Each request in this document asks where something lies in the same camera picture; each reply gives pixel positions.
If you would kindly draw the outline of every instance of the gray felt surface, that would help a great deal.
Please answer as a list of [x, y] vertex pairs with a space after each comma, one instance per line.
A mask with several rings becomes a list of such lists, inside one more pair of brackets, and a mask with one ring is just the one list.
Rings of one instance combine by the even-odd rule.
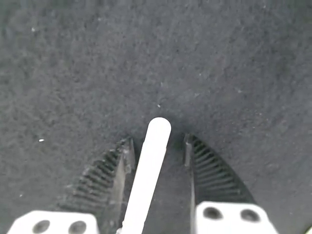
[[185, 131], [280, 233], [311, 225], [310, 0], [2, 0], [0, 29], [0, 233], [156, 116], [173, 138], [144, 233], [188, 233]]

